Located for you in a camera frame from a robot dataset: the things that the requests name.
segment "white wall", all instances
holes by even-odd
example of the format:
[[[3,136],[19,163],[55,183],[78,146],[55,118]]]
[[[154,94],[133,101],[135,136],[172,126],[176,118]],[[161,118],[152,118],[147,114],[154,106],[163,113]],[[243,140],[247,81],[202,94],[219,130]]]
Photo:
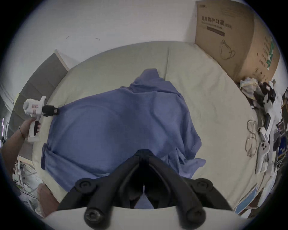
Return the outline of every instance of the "white wall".
[[[13,39],[1,68],[0,95],[13,108],[17,94],[55,49],[72,68],[124,45],[194,42],[195,33],[195,0],[48,0]],[[281,65],[278,68],[281,82],[287,79],[287,72]]]

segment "wire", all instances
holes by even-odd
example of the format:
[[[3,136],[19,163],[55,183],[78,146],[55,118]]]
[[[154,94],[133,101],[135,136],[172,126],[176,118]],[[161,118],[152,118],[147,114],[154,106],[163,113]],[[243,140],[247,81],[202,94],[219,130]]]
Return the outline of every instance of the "wire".
[[[18,187],[17,187],[18,188]],[[21,192],[23,192],[20,188],[18,188]],[[26,193],[26,192],[23,192],[24,194],[26,194],[26,195],[28,195],[28,196],[31,196],[31,195],[29,195],[28,193]],[[37,199],[36,197],[34,197],[34,196],[31,196],[31,197],[33,197],[34,199]]]

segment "white sheet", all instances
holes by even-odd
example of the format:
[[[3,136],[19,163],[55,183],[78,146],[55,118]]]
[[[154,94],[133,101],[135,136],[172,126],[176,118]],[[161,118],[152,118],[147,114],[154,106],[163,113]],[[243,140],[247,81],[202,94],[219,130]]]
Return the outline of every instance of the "white sheet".
[[[257,116],[236,84],[219,64],[197,45],[150,42],[113,49],[77,65],[58,85],[48,104],[63,106],[75,100],[129,86],[144,69],[157,68],[184,96],[192,122],[202,140],[196,157],[206,165],[193,178],[206,178],[234,208],[256,184],[268,179],[255,175],[256,157],[247,156],[247,121]],[[34,144],[32,161],[60,202],[66,192],[40,167],[52,118],[41,118],[41,141]]]

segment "clutter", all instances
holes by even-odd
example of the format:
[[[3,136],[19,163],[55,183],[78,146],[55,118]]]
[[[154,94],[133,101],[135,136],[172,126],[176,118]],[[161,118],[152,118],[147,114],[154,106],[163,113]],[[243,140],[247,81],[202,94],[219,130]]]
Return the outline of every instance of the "clutter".
[[[42,114],[46,117],[58,114],[58,108],[55,108],[54,106],[44,105],[45,99],[45,96],[42,96],[40,101],[34,99],[27,99],[23,104],[25,114],[36,118],[36,120],[33,121],[30,125],[28,133],[29,142],[40,141],[40,137],[37,135],[37,127]]]
[[[255,198],[257,195],[258,185],[255,185],[252,190],[239,202],[234,212],[239,214],[242,212]]]
[[[280,58],[276,42],[259,16],[235,1],[197,1],[195,44],[236,83],[246,77],[272,80]]]
[[[239,89],[246,97],[251,98],[252,100],[256,100],[254,92],[264,96],[258,85],[258,81],[255,78],[248,77],[245,80],[241,80]]]
[[[200,146],[183,96],[156,69],[148,69],[129,87],[59,108],[41,167],[69,191],[78,179],[107,176],[137,150],[149,149],[191,178],[206,162],[195,159]]]
[[[273,186],[275,184],[276,176],[277,176],[277,172],[274,172],[272,174],[272,177],[269,179],[269,181],[264,186],[262,194],[261,194],[261,197],[260,197],[260,199],[258,201],[258,207],[260,207],[264,203],[266,198],[268,197],[270,191],[272,190],[272,188],[273,188]]]
[[[281,106],[283,100],[282,97],[273,89],[271,81],[269,84],[264,82],[260,85],[260,88],[265,96],[262,100],[261,96],[258,95],[257,102],[258,104],[263,105],[266,117],[264,126],[260,127],[258,132],[263,141],[268,141],[271,131],[276,129],[276,124],[278,124],[282,119]]]

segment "cable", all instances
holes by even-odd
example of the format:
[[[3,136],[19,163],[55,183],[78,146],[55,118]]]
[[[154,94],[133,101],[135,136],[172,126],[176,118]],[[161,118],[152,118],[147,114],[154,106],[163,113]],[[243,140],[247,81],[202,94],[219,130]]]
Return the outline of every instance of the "cable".
[[[18,188],[18,187],[17,187]],[[21,192],[23,192],[20,188],[18,188]],[[26,194],[26,195],[28,195],[28,196],[31,196],[31,195],[29,195],[28,193],[26,193],[26,192],[23,192],[24,194]],[[36,197],[34,197],[34,196],[31,196],[31,197],[33,197],[34,199],[37,199]]]
[[[247,121],[247,129],[248,129],[250,135],[246,139],[245,150],[247,152],[247,156],[254,157],[254,155],[256,154],[256,151],[257,151],[257,147],[258,147],[258,142],[257,142],[257,139],[256,139],[256,133],[257,133],[257,123],[256,123],[256,121],[254,121],[254,120]],[[252,152],[253,144],[251,144],[250,148],[247,150],[248,140],[255,140],[256,148],[255,148],[254,152]]]

